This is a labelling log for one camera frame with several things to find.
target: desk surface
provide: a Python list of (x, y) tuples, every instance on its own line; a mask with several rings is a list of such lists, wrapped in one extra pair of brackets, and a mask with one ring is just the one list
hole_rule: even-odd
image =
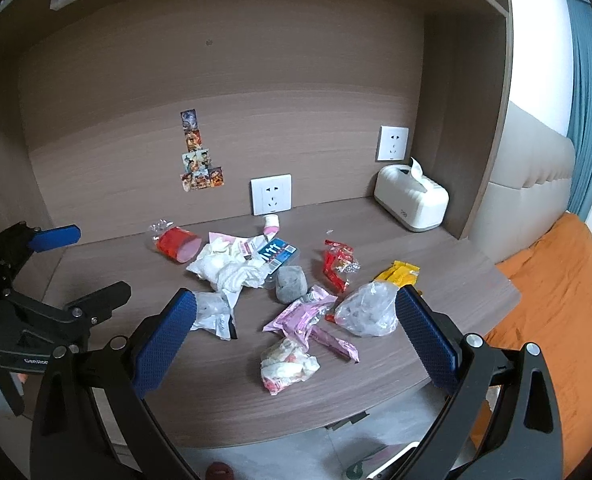
[[(361, 271), (353, 288), (373, 279), (394, 259), (420, 266), (417, 287), (427, 303), (449, 314), (463, 333), (487, 333), (519, 301), (511, 282), (468, 240), (455, 240), (442, 228), (408, 232), (372, 199), (302, 206), (279, 216), (279, 236), (300, 249), (299, 264), (309, 285), (326, 285), (321, 249), (323, 240), (332, 238), (355, 248)], [(251, 236), (262, 230), (262, 222), (262, 217), (244, 216), (195, 224), (191, 230), (203, 239), (209, 231)], [(44, 302), (55, 306), (118, 280), (132, 286), (131, 300), (92, 330), (91, 349), (112, 336), (129, 335), (145, 316), (160, 312), (180, 287), (210, 290), (185, 266), (147, 250), (144, 239), (134, 235), (70, 248), (54, 274)], [(356, 345), (360, 364), (348, 364), (313, 342), (310, 351), (320, 370), (272, 397), (260, 380), (260, 354), (279, 337), (260, 331), (282, 309), (273, 291), (246, 288), (235, 310), (237, 340), (221, 341), (203, 330), (187, 337), (161, 387), (146, 397), (175, 444), (235, 446), (311, 430), (359, 413), (426, 378), (400, 327), (385, 337), (360, 338), (321, 321), (331, 333)]]

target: wall outlet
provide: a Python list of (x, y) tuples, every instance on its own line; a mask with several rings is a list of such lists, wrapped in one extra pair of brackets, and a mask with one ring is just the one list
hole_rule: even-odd
[(255, 215), (267, 215), (292, 208), (291, 175), (254, 178), (251, 185)]
[(381, 126), (376, 160), (403, 160), (407, 148), (409, 128)]

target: teal curtain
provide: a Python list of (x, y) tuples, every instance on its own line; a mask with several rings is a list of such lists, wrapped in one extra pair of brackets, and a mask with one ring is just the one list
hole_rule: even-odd
[(574, 45), (574, 91), (567, 137), (576, 149), (567, 209), (585, 221), (592, 207), (592, 6), (567, 0)]

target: white tissue dispenser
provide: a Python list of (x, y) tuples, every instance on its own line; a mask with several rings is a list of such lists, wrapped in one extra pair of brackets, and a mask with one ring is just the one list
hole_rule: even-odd
[(414, 232), (438, 227), (445, 216), (449, 195), (423, 175), (420, 165), (392, 164), (378, 172), (374, 198), (401, 224)]

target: orange blanket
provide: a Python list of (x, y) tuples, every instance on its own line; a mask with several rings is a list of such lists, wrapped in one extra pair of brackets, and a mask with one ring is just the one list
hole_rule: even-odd
[[(527, 341), (542, 348), (560, 410), (567, 476), (592, 447), (592, 234), (565, 213), (498, 269), (522, 299), (486, 340), (500, 348), (519, 349)], [(482, 433), (472, 437), (478, 444)]]

